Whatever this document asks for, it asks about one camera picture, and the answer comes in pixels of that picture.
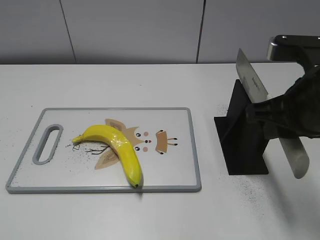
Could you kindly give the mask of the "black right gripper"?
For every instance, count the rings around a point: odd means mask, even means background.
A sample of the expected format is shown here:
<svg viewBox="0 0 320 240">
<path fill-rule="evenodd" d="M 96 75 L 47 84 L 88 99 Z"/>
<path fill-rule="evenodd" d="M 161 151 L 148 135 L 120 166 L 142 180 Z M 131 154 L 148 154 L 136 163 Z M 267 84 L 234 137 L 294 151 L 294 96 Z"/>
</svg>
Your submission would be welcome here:
<svg viewBox="0 0 320 240">
<path fill-rule="evenodd" d="M 304 75 L 283 95 L 246 107 L 247 122 L 258 123 L 267 140 L 320 137 L 320 66 L 301 46 L 294 48 Z"/>
</svg>

